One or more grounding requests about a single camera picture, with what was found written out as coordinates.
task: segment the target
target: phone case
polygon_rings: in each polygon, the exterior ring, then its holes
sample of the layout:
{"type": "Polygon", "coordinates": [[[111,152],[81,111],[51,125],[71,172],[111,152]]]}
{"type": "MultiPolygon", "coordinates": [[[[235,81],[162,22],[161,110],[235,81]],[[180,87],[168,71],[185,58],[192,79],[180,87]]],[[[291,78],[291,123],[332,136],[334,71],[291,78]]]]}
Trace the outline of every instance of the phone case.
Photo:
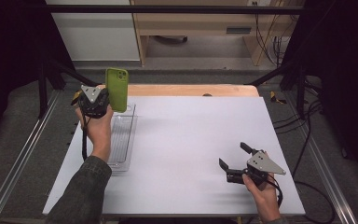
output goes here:
{"type": "Polygon", "coordinates": [[[124,69],[107,68],[105,83],[112,109],[120,113],[125,112],[127,110],[129,73],[124,69]]]}

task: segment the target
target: transparent tray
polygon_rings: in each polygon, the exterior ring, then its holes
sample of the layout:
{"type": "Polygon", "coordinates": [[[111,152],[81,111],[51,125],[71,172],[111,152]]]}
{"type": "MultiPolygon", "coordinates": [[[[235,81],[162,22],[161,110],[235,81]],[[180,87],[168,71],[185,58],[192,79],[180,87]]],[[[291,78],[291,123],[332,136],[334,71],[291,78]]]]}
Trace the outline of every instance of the transparent tray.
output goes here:
{"type": "Polygon", "coordinates": [[[113,116],[112,152],[107,162],[113,172],[125,172],[130,169],[137,120],[135,107],[135,104],[128,104],[126,112],[115,112],[113,116]]]}

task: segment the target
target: hand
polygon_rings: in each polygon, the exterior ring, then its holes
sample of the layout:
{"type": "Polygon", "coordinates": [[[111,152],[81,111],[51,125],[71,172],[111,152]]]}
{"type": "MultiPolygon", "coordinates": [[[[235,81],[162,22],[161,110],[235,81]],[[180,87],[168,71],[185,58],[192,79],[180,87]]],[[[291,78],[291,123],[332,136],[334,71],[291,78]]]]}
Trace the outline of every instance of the hand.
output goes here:
{"type": "MultiPolygon", "coordinates": [[[[257,187],[248,175],[242,175],[242,178],[246,188],[254,196],[255,205],[261,221],[269,222],[281,218],[276,189],[267,182],[257,187]]],[[[273,174],[269,174],[268,181],[274,183],[273,174]]]]}
{"type": "MultiPolygon", "coordinates": [[[[81,127],[84,127],[84,120],[80,108],[75,110],[81,122],[81,127]]],[[[111,120],[113,117],[113,109],[110,105],[106,108],[106,114],[100,119],[91,119],[86,116],[87,132],[89,140],[93,144],[91,155],[99,157],[103,161],[107,161],[110,156],[111,147],[111,120]]]]}

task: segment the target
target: white cabinet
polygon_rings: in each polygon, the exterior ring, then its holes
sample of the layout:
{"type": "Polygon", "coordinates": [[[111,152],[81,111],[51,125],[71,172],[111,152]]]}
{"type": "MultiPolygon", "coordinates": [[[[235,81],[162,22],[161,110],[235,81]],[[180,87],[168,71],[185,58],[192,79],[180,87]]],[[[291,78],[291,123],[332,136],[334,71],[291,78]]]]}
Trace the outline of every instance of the white cabinet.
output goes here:
{"type": "MultiPolygon", "coordinates": [[[[128,0],[47,0],[49,5],[129,5],[128,0]]],[[[139,61],[130,13],[52,13],[72,61],[139,61]]]]}

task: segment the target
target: person's arm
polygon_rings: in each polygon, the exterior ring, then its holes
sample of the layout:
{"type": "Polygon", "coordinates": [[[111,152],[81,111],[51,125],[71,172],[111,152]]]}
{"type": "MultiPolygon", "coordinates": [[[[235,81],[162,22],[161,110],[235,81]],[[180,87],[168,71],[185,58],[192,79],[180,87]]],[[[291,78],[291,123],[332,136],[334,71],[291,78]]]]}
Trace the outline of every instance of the person's arm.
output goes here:
{"type": "MultiPolygon", "coordinates": [[[[242,175],[246,188],[252,193],[255,199],[258,215],[263,223],[288,223],[287,219],[281,216],[277,202],[276,189],[267,182],[257,187],[248,175],[242,175]]],[[[269,174],[268,181],[274,182],[273,174],[269,174]]]]}
{"type": "MultiPolygon", "coordinates": [[[[79,108],[76,114],[83,127],[79,108]]],[[[112,174],[106,164],[111,150],[112,116],[113,110],[108,106],[102,118],[86,117],[88,137],[93,144],[92,153],[71,178],[64,194],[49,212],[46,223],[100,223],[104,190],[112,174]]]]}

